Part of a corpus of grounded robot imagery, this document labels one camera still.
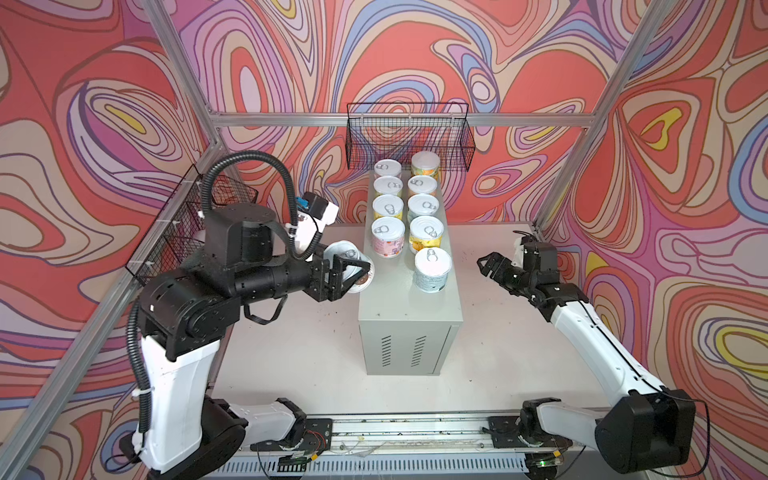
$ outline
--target black metal mesh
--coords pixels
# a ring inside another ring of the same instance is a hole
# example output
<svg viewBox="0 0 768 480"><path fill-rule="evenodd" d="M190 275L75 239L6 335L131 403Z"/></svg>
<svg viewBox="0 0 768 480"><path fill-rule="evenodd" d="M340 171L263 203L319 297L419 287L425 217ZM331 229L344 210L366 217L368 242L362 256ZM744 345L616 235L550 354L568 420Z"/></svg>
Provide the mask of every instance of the black metal mesh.
<svg viewBox="0 0 768 480"><path fill-rule="evenodd" d="M203 246L203 242L194 238L197 232L205 228L198 213L201 210L201 179L202 175L198 175L184 202L167 222L165 231L147 257L127 265L128 270L142 285L146 285L160 273L178 268L185 258ZM255 203L258 192L222 174L214 183L212 195L214 206L222 207L239 202Z"/></svg>
<svg viewBox="0 0 768 480"><path fill-rule="evenodd" d="M370 170L383 158L408 165L413 154L429 150L442 170L467 171L475 154L467 111L457 102L347 104L347 167Z"/></svg>

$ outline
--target perforated metal strip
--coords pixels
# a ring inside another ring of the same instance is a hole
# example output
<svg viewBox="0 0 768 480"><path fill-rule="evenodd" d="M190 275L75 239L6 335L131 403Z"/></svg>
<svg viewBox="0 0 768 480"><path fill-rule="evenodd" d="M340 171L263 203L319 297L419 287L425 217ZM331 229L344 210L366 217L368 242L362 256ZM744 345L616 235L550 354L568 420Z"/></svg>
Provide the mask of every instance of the perforated metal strip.
<svg viewBox="0 0 768 480"><path fill-rule="evenodd" d="M301 475L298 467L285 472L277 471L277 459L262 455L262 464L270 477ZM417 475L435 473L520 473L527 472L525 454L501 453L446 453L410 455L328 455L309 463L305 476L354 475ZM251 477L260 474L256 456L232 458L206 478Z"/></svg>

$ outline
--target zip tie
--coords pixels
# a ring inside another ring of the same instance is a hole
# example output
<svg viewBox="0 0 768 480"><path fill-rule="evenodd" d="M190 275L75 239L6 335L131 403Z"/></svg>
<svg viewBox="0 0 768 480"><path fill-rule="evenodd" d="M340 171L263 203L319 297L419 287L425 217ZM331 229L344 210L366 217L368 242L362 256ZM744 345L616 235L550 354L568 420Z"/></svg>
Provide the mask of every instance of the zip tie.
<svg viewBox="0 0 768 480"><path fill-rule="evenodd" d="M146 394L146 393L150 393L152 390L154 390L154 387L152 387L152 386L151 386L151 387L149 387L149 388L148 388L148 389L146 389L146 390L139 390L139 388L138 388L138 387L136 387L136 388L134 389L134 391L133 391L133 392L131 392L131 396L132 396L132 397L134 397L134 398L136 398L136 397L138 397L138 396L142 396L142 395L144 395L144 394Z"/></svg>

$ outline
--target vent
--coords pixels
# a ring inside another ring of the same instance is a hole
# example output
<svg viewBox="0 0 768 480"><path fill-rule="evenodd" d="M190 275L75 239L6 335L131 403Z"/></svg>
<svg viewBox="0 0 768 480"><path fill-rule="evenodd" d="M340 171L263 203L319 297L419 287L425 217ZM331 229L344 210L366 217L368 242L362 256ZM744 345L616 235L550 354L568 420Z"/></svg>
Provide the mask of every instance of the vent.
<svg viewBox="0 0 768 480"><path fill-rule="evenodd" d="M296 472L284 471L277 466L277 460L262 456L265 473L270 477L296 476ZM502 453L445 453L411 455L371 455L366 458L350 455L323 455L306 466L304 476L349 476L355 475L417 475L417 474L485 474L485 473L526 473L525 454ZM261 473L258 458L237 457L208 475L215 478L248 477Z"/></svg>
<svg viewBox="0 0 768 480"><path fill-rule="evenodd" d="M392 363L392 336L382 338L382 366Z"/></svg>
<svg viewBox="0 0 768 480"><path fill-rule="evenodd" d="M424 344L427 343L426 336L420 336L413 344L413 355L411 356L411 367L419 366L422 362L422 352L424 352Z"/></svg>

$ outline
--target can with plastic lid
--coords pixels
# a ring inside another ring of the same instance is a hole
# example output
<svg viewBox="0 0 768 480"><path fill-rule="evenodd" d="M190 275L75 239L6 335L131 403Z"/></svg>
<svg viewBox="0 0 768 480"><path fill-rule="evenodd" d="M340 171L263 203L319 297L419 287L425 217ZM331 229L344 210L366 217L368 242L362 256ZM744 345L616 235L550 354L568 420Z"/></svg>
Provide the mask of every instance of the can with plastic lid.
<svg viewBox="0 0 768 480"><path fill-rule="evenodd" d="M373 190L376 191L376 196L397 195L399 197L402 192L402 180L392 175L379 177L373 181Z"/></svg>
<svg viewBox="0 0 768 480"><path fill-rule="evenodd" d="M451 256L442 248L430 247L416 254L413 284L419 290L436 293L445 288L448 273L453 267Z"/></svg>
<svg viewBox="0 0 768 480"><path fill-rule="evenodd" d="M381 195L373 199L373 219L395 217L402 220L402 198L394 195Z"/></svg>
<svg viewBox="0 0 768 480"><path fill-rule="evenodd" d="M372 245L376 255L395 258L402 252L406 243L406 225L394 217L381 217L371 225Z"/></svg>
<svg viewBox="0 0 768 480"><path fill-rule="evenodd" d="M424 248L440 247L445 228L440 220L422 215L413 219L410 230L410 249L417 253Z"/></svg>
<svg viewBox="0 0 768 480"><path fill-rule="evenodd" d="M432 195L417 194L408 200L408 222L422 215L433 216L440 208L440 202Z"/></svg>
<svg viewBox="0 0 768 480"><path fill-rule="evenodd" d="M331 243L329 246L326 247L326 250L323 252L323 259L328 260L330 262L331 267L333 267L334 255L338 255L339 257L347 258L350 260L362 260L363 262L368 262L371 264L371 267L368 270L368 273L360 277L360 279L357 280L349 290L347 290L347 293L361 292L368 285L371 284L371 282L373 281L373 273L374 273L373 262L371 261L371 259L367 257L367 255L365 255L360 250L357 250L357 247L355 246L354 243L348 240L341 240L340 242ZM344 269L342 278L344 280L347 280L352 275L358 273L359 271L360 271L359 266L350 265Z"/></svg>
<svg viewBox="0 0 768 480"><path fill-rule="evenodd" d="M416 175L408 180L409 195L427 194L435 196L437 180L429 175Z"/></svg>
<svg viewBox="0 0 768 480"><path fill-rule="evenodd" d="M402 165L397 160L393 160L391 158L385 158L384 160L379 160L376 162L376 164L373 165L373 173L377 177L382 177L384 175L392 175L393 177L400 178L400 172L402 171Z"/></svg>
<svg viewBox="0 0 768 480"><path fill-rule="evenodd" d="M430 177L437 177L439 168L440 157L433 151L417 151L413 154L413 157L411 157L412 175L429 175Z"/></svg>

